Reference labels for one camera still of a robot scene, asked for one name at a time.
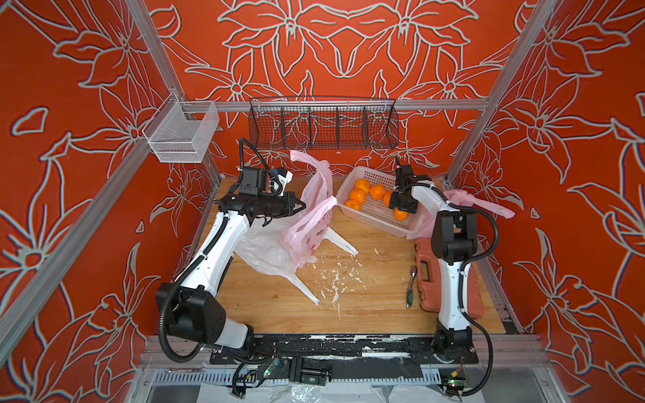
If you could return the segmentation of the pink printed plastic bag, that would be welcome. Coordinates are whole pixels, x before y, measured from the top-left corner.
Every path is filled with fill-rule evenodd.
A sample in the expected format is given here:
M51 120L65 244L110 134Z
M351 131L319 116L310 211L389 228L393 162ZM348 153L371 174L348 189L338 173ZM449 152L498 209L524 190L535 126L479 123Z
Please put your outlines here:
M511 209L504 208L501 205L490 203L489 201L483 199L479 199L474 195L468 193L468 191L459 189L448 190L445 192L445 195L450 202L463 207L483 208L489 213L494 213L506 219L510 219L515 216L514 211L512 211ZM408 234L406 238L431 238L437 211L438 208L436 207L431 207L431 209L428 210L427 208L420 206L418 213L416 214L416 216L418 217L419 227Z

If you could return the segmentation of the plain pink plastic bag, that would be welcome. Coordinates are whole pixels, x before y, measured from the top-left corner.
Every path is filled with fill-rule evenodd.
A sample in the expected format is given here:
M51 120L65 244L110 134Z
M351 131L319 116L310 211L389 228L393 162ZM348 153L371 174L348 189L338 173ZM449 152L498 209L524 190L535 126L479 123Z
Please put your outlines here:
M281 238L282 246L293 263L297 268L302 268L313 262L313 252L324 238L337 200L333 193L333 174L327 161L319 161L310 154L296 150L290 152L290 158L306 163L316 171L300 197L306 204L305 210L297 213L296 221L282 233Z

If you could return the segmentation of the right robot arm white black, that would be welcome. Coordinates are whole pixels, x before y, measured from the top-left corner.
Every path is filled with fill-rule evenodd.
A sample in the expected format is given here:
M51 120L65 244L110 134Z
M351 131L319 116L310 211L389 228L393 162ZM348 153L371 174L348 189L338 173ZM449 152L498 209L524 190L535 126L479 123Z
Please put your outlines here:
M433 337L433 354L449 364L463 359L474 347L474 329L483 334L487 343L485 373L476 386L467 388L453 380L442 381L442 393L461 400L480 392L493 369L491 336L469 314L468 282L472 264L491 255L499 245L499 229L490 213L450 201L429 176L416 175L410 165L398 164L395 175L395 190L388 208L416 213L422 206L435 214L431 249L440 269L441 305Z

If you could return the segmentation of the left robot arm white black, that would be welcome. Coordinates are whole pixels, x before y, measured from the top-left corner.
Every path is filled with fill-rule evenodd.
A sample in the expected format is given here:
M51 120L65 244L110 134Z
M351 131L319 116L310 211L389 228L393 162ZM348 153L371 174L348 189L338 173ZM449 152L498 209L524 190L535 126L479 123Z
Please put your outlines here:
M217 216L202 246L176 280L156 292L159 310L158 339L161 350L175 363L186 363L201 348L219 346L249 356L254 329L228 317L216 296L233 262L235 247L252 223L290 218L307 205L287 191L292 173L272 169L266 160L259 167L240 166L237 181L228 193L213 202Z

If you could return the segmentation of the orange fruit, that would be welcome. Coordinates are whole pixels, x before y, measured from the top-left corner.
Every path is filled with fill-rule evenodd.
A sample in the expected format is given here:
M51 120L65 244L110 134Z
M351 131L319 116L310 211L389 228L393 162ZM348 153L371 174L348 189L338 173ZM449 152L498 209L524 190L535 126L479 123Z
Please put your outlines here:
M361 188L354 188L349 194L349 198L358 202L359 204L365 203L366 197L367 193Z
M394 210L394 218L396 218L396 220L398 221L405 221L408 218L408 213L396 208Z
M383 203L386 208L391 207L391 197L392 197L393 191L387 191L385 195L383 196Z
M354 198L349 198L344 205L348 208L352 208L354 210L360 211L362 203Z
M380 184L374 185L370 188L369 194L374 200L379 201L386 195L386 188Z
M371 184L366 179L359 179L354 183L356 189L361 189L365 193L369 193L371 189Z

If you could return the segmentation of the white perforated plastic basket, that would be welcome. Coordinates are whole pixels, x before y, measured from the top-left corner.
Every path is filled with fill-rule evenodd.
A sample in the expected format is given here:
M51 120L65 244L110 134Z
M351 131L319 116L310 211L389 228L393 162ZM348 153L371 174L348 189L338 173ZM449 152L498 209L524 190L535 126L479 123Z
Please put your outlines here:
M359 180L366 180L371 185L382 185L386 191L393 191L396 176L364 166L355 167L336 194L338 205L346 216L401 238L421 237L423 219L426 218L426 212L422 208L419 208L416 214L409 213L405 220L398 220L392 209L387 208L383 201L374 200L370 195L367 195L366 201L361 203L360 210L346 206L345 203L349 200L356 181Z

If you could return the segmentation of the white plastic bag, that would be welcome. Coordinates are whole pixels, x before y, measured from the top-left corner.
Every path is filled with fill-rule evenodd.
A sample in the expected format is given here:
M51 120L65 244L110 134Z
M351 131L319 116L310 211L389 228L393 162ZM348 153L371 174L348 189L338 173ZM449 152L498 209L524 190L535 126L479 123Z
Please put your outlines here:
M297 218L280 218L266 227L257 220L234 247L234 251L254 270L285 278L314 304L319 304L319 299L297 277L297 270L317 260L313 253L324 240L352 256L356 256L358 250L330 227L329 218L308 231L305 230L306 226Z

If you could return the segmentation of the red plastic tool case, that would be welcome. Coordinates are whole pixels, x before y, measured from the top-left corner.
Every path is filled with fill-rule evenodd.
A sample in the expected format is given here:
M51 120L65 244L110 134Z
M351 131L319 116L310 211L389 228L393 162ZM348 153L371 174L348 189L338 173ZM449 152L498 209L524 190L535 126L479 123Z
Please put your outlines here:
M414 241L414 246L421 309L426 312L439 313L441 307L441 273L438 259L433 255L431 249L431 240L429 238L418 238ZM477 270L471 268L467 286L467 302L468 314L474 319L480 319L485 314L478 280L480 280L480 277Z

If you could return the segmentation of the green handled screwdriver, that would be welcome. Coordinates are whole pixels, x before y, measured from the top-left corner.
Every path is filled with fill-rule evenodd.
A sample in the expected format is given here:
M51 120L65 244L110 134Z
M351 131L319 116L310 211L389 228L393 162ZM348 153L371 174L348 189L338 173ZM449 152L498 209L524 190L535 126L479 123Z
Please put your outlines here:
M414 302L414 283L417 278L418 270L415 266L413 266L410 270L410 280L408 283L408 286L406 288L406 307L411 308L413 306Z

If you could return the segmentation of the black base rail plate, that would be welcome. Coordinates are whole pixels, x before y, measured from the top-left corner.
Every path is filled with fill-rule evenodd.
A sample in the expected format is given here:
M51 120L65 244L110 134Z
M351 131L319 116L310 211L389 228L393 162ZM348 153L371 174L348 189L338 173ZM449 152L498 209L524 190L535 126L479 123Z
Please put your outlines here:
M268 333L257 335L255 344L255 360L270 352L280 356L268 381L439 385L452 369L480 364L473 347L452 357L436 353L432 335Z

